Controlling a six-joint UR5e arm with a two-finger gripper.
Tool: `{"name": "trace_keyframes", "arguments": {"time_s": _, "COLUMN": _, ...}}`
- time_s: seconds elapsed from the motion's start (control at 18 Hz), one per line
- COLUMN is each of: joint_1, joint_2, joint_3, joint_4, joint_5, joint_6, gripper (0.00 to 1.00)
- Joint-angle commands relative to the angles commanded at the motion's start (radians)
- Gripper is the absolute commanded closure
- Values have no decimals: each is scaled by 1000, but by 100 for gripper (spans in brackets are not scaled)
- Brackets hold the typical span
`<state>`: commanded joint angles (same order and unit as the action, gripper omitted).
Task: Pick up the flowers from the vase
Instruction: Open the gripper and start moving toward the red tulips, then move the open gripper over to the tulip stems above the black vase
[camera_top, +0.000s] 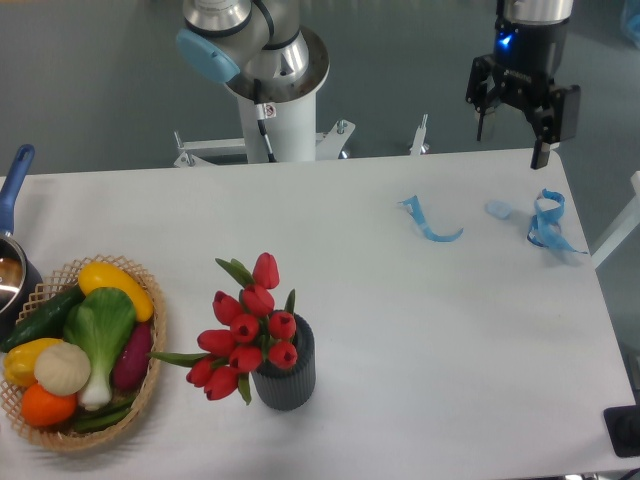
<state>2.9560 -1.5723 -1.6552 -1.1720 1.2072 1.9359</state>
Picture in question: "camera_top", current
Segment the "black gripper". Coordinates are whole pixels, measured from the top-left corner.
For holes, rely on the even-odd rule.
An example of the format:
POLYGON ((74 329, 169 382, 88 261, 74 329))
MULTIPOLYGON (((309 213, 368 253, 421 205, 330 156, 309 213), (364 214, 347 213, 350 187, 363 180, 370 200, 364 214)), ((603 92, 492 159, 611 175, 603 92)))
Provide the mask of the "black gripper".
POLYGON ((577 132, 581 89, 560 86, 555 74, 561 63, 569 21, 525 24, 496 20, 493 51, 474 58, 466 101, 474 106, 476 140, 493 135, 495 111, 508 105, 522 112, 532 126, 535 143, 531 168, 548 165, 551 145, 577 132))

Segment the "silver robot arm blue cap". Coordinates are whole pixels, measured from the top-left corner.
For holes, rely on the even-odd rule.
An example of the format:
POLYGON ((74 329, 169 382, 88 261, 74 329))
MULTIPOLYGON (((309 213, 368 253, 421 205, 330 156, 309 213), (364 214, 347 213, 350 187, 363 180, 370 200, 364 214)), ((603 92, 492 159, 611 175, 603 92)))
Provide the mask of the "silver robot arm blue cap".
POLYGON ((298 1, 185 1, 182 12, 176 46, 183 59, 249 101, 298 100, 328 76, 327 48, 301 24, 298 1))

